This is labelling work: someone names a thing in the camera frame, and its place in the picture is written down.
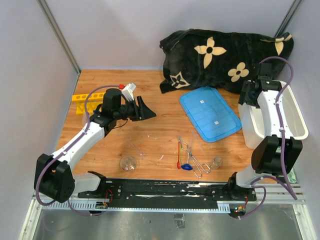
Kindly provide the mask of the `white plastic bin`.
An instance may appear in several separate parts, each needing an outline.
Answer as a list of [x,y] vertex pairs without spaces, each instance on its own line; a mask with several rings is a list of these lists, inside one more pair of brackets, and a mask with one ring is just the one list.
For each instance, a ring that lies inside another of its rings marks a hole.
[[[294,139],[301,141],[306,139],[309,131],[290,86],[284,89],[280,100],[284,127],[290,130]],[[262,110],[247,104],[239,104],[238,111],[245,144],[248,148],[255,149],[265,138]]]

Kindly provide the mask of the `glass flask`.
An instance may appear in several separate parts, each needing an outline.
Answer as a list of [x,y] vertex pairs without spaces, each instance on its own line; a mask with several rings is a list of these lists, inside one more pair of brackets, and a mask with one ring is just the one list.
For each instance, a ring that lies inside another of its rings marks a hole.
[[134,156],[124,156],[119,165],[124,171],[133,171],[138,167],[138,161]]

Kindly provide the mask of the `red spatula spoon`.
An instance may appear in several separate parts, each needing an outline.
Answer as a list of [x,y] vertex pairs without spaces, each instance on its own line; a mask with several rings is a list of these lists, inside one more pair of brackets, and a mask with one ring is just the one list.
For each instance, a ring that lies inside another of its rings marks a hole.
[[177,169],[181,168],[181,143],[178,142],[178,157],[177,157],[177,163],[176,163]]

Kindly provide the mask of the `metal crucible tongs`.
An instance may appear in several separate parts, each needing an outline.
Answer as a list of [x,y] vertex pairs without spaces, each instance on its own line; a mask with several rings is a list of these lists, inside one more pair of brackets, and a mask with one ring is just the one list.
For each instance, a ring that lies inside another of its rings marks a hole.
[[[181,146],[181,149],[180,149],[180,166],[181,166],[183,164],[187,164],[187,159],[185,163],[182,163],[181,159],[182,159],[182,151],[186,153],[186,156],[188,158],[188,149],[187,149],[188,144],[184,142],[180,136],[177,136],[177,140],[178,142],[180,142],[180,146]],[[203,172],[207,174],[211,172],[211,168],[209,167],[209,165],[206,163],[200,163],[198,159],[193,155],[193,153],[191,155],[191,161],[189,164],[192,166],[193,170],[187,170],[187,171],[190,171],[190,172],[192,171],[198,179],[202,178]]]

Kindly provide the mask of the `small glass bottle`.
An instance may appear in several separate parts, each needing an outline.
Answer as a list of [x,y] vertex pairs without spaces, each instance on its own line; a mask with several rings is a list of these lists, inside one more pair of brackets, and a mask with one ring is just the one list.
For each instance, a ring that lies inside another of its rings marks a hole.
[[218,168],[220,168],[222,165],[222,158],[220,156],[216,156],[215,158],[212,159],[211,163],[210,163],[210,168],[212,170],[217,170]]

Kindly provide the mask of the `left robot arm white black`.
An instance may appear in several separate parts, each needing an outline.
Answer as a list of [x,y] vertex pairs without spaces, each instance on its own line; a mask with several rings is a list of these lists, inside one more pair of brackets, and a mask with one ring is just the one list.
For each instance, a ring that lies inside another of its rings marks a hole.
[[36,161],[34,190],[37,201],[42,206],[40,195],[49,197],[52,202],[64,203],[78,193],[90,192],[96,198],[107,193],[107,185],[102,182],[104,176],[87,172],[75,176],[72,171],[81,158],[99,141],[116,128],[118,120],[133,122],[156,117],[144,103],[141,96],[134,97],[133,85],[124,89],[116,89],[113,85],[106,86],[102,104],[93,115],[86,115],[87,122],[79,133],[67,144],[52,154],[43,153]]

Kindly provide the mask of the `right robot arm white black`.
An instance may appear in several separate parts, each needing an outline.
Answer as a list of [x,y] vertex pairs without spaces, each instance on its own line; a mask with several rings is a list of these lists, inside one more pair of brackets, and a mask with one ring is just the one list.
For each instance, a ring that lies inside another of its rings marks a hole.
[[278,175],[283,176],[285,189],[296,198],[288,174],[303,149],[303,143],[294,138],[286,120],[283,92],[287,86],[273,79],[272,66],[267,61],[262,60],[254,77],[243,83],[238,100],[240,106],[261,110],[264,139],[253,150],[251,164],[234,173],[235,182],[227,186],[227,196],[232,200],[240,199],[245,189],[253,188],[258,181],[275,179]]

